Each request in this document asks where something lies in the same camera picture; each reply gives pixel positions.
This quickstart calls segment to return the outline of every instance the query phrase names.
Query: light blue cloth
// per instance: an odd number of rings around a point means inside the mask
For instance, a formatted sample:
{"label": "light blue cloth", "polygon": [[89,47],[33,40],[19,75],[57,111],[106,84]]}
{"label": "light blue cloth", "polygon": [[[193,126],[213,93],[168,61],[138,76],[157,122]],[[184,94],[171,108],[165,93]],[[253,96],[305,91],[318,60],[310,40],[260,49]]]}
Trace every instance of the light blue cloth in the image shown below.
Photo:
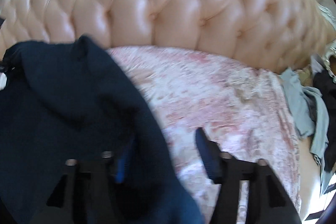
{"label": "light blue cloth", "polygon": [[285,70],[280,78],[285,92],[288,108],[294,118],[296,131],[300,139],[313,135],[310,153],[314,155],[320,166],[321,192],[327,188],[332,174],[324,171],[324,152],[328,146],[327,131],[329,114],[322,100],[322,94],[317,88],[302,86],[299,76],[290,68]]}

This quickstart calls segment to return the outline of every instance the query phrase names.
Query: navy blue fabric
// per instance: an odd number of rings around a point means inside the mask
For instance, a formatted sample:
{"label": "navy blue fabric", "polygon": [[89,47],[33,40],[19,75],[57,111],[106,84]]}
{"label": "navy blue fabric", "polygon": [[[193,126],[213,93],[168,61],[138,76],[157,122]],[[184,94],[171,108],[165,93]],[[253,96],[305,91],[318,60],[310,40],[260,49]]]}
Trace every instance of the navy blue fabric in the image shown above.
{"label": "navy blue fabric", "polygon": [[90,38],[21,42],[3,62],[0,198],[18,224],[27,224],[46,203],[67,159],[98,160],[103,151],[121,155],[130,140],[129,174],[116,190],[126,222],[203,223],[146,102]]}

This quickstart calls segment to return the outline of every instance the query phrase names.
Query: pink velvet blanket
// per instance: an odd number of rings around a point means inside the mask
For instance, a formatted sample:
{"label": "pink velvet blanket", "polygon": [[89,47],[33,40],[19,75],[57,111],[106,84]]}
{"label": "pink velvet blanket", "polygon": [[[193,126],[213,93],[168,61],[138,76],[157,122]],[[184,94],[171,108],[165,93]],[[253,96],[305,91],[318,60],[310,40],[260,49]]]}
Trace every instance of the pink velvet blanket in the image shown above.
{"label": "pink velvet blanket", "polygon": [[[268,160],[299,211],[298,139],[274,73],[177,48],[118,47],[109,53],[148,102],[176,174],[207,223],[219,186],[207,178],[198,155],[194,143],[198,127],[240,160]],[[237,223],[245,223],[247,195],[248,183],[243,182]]]}

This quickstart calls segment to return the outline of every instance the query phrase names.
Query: tufted headboard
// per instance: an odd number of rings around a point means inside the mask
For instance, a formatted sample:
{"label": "tufted headboard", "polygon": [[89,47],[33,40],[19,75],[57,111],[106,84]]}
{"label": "tufted headboard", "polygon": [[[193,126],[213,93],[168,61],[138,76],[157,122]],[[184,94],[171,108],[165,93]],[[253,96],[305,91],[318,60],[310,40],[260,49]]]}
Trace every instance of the tufted headboard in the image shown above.
{"label": "tufted headboard", "polygon": [[184,47],[282,72],[335,37],[315,0],[0,0],[0,17],[0,57],[18,41],[87,33],[103,48]]}

